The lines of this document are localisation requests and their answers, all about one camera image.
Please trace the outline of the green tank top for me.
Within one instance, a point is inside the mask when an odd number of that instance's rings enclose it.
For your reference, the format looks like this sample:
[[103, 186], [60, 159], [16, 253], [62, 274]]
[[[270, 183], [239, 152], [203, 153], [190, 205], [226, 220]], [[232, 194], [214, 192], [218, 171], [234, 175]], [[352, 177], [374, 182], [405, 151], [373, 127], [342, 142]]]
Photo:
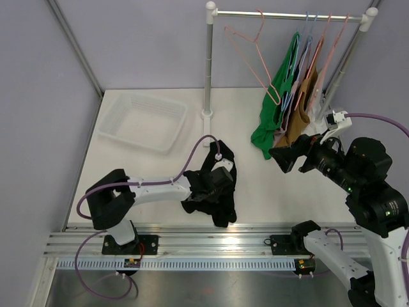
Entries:
[[[298, 31], [293, 35], [286, 55], [273, 78], [272, 84], [277, 88], [281, 94], [281, 104], [284, 98], [284, 93], [291, 88], [291, 81], [286, 80], [287, 69], [289, 68], [289, 61], [291, 56], [291, 48], [295, 43]], [[276, 106], [272, 100], [265, 94], [262, 102], [261, 112], [259, 114], [259, 125], [251, 135], [251, 143], [261, 150], [265, 160], [271, 159], [269, 149], [273, 147], [274, 132], [282, 123], [283, 112], [281, 111], [281, 104]]]

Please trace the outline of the black tank top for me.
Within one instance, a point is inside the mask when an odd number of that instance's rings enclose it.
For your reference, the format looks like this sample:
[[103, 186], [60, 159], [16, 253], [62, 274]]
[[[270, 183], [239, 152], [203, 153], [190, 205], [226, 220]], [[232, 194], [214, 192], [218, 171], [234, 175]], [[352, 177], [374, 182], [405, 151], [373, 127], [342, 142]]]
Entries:
[[[228, 172], [225, 168], [212, 170], [220, 154], [234, 162], [233, 169]], [[237, 182], [237, 167], [233, 151], [222, 141], [210, 143], [208, 152], [201, 168], [198, 171], [184, 171], [193, 188], [188, 199], [183, 200], [181, 205], [184, 211], [191, 214], [195, 211], [208, 214], [216, 227], [226, 228], [228, 224], [237, 220], [235, 211], [234, 193]]]

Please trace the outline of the pink wire hanger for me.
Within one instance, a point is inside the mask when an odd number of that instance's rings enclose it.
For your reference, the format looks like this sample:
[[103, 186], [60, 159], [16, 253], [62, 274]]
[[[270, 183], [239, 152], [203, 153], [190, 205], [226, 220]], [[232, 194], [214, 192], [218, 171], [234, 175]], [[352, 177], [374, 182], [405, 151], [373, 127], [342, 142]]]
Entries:
[[246, 36], [231, 26], [224, 27], [224, 35], [267, 96], [276, 106], [279, 106], [281, 104], [281, 94], [272, 84], [273, 77], [271, 76], [259, 46], [259, 38], [265, 25], [265, 15], [260, 9], [256, 9], [256, 12], [259, 13], [261, 22], [254, 36]]

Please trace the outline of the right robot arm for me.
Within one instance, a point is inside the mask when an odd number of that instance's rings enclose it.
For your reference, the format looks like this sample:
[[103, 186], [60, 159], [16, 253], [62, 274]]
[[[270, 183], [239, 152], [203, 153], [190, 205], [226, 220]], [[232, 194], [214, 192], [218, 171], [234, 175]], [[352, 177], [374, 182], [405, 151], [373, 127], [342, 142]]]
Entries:
[[319, 171], [347, 193], [346, 206], [366, 240], [372, 268], [356, 263], [313, 221], [291, 229], [296, 253], [317, 256], [343, 283], [353, 306], [408, 306], [408, 204], [387, 182], [392, 159], [378, 140], [357, 138], [347, 152], [338, 138], [302, 134], [269, 151], [284, 173]]

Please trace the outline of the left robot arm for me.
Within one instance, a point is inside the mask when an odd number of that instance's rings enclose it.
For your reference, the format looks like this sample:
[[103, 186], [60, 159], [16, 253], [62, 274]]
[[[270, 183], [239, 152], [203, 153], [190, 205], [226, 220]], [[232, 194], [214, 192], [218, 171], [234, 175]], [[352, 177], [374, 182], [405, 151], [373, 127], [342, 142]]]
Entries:
[[229, 161], [222, 161], [210, 171], [186, 171], [178, 178], [138, 182], [132, 182], [123, 169], [110, 172], [86, 192], [94, 229], [107, 232], [102, 253], [140, 253], [141, 239], [133, 222], [126, 218], [133, 206], [158, 201], [219, 204], [233, 187], [232, 169]]

